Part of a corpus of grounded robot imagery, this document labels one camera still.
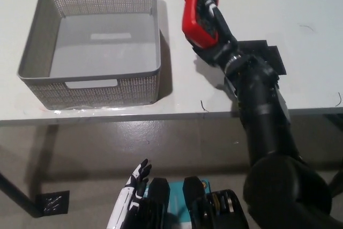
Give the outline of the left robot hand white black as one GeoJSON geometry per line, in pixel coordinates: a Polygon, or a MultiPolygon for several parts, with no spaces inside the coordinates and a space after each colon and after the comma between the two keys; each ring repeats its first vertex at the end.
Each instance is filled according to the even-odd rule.
{"type": "Polygon", "coordinates": [[[130,174],[116,200],[107,228],[134,228],[152,168],[144,159],[130,174]]]}

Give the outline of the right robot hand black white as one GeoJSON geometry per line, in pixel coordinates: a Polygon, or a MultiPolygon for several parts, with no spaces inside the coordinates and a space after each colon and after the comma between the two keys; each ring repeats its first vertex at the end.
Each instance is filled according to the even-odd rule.
{"type": "Polygon", "coordinates": [[[200,17],[208,17],[210,29],[217,36],[214,44],[208,45],[208,41],[200,44],[200,40],[204,40],[204,36],[200,36],[199,40],[187,37],[187,40],[192,45],[193,51],[208,65],[212,67],[224,67],[230,60],[230,56],[238,50],[238,43],[232,35],[222,13],[213,0],[204,2],[204,14],[200,17]]]}

